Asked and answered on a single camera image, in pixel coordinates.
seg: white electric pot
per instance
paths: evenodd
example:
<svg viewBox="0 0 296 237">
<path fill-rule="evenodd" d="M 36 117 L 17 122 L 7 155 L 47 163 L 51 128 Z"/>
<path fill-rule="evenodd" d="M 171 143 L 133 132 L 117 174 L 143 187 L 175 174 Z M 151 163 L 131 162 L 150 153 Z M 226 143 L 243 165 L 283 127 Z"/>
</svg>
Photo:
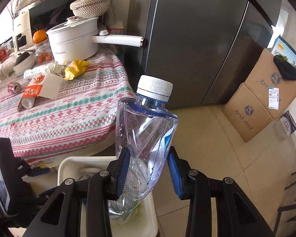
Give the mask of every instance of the white electric pot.
<svg viewBox="0 0 296 237">
<path fill-rule="evenodd" d="M 98 50 L 98 43 L 122 44 L 141 47 L 143 37 L 105 35 L 97 36 L 97 19 L 79 20 L 68 18 L 67 22 L 49 29 L 46 33 L 55 61 L 85 60 Z"/>
</svg>

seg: tile floor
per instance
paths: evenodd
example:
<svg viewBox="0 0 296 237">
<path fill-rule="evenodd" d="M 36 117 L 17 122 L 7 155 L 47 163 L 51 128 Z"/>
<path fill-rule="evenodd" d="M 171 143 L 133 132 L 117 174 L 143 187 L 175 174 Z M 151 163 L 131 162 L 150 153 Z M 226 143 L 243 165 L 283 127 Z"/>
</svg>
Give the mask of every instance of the tile floor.
<svg viewBox="0 0 296 237">
<path fill-rule="evenodd" d="M 253 139 L 245 143 L 222 113 L 220 105 L 173 111 L 179 118 L 179 126 L 173 145 L 180 158 L 186 159 L 192 168 L 215 179 L 230 176 L 253 201 L 267 223 L 273 228 L 277 209 L 291 204 L 296 198 L 296 186 L 284 192 L 296 176 L 296 149 L 290 137 L 280 139 L 275 122 L 270 123 Z M 32 179 L 38 191 L 57 182 L 57 174 L 51 173 L 47 186 L 41 179 Z M 153 190 L 155 211 L 161 237 L 185 236 L 189 209 L 188 201 L 180 201 L 174 193 L 168 166 L 165 166 Z M 215 199 L 212 199 L 213 236 L 217 235 Z M 296 211 L 282 216 L 276 236 L 287 236 L 296 228 L 296 222 L 286 223 Z"/>
</svg>

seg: patterned tablecloth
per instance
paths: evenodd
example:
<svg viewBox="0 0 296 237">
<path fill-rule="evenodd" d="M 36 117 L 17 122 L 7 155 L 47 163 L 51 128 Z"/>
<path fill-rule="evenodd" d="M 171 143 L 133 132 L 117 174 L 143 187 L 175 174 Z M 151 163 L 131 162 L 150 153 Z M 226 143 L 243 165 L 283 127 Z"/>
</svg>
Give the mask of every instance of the patterned tablecloth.
<svg viewBox="0 0 296 237">
<path fill-rule="evenodd" d="M 38 97 L 29 110 L 17 111 L 28 81 L 11 77 L 0 84 L 0 137 L 10 138 L 15 157 L 35 163 L 93 145 L 115 130 L 117 101 L 134 96 L 126 71 L 106 48 L 88 61 L 84 74 L 63 81 L 56 101 Z M 20 83 L 22 92 L 9 93 L 10 82 Z"/>
</svg>

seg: soda can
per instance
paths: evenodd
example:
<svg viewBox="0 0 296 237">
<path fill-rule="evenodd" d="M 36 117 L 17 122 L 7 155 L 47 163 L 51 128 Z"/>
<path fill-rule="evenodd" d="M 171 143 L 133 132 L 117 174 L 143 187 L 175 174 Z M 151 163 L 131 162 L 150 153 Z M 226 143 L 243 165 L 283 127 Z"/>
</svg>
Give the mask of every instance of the soda can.
<svg viewBox="0 0 296 237">
<path fill-rule="evenodd" d="M 21 92 L 21 85 L 19 83 L 12 82 L 8 84 L 7 89 L 8 89 L 8 92 L 12 94 L 18 94 Z"/>
</svg>

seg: bottle neck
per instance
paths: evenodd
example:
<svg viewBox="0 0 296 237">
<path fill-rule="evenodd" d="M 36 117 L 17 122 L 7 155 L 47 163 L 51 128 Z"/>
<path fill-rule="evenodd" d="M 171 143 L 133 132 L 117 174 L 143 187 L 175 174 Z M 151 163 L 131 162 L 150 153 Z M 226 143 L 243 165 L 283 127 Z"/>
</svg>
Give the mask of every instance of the bottle neck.
<svg viewBox="0 0 296 237">
<path fill-rule="evenodd" d="M 151 109 L 156 109 L 156 110 L 163 110 L 166 105 L 166 102 L 154 100 L 154 99 L 142 96 L 140 94 L 137 94 L 136 103 L 139 103 L 141 105 L 144 105 Z"/>
</svg>

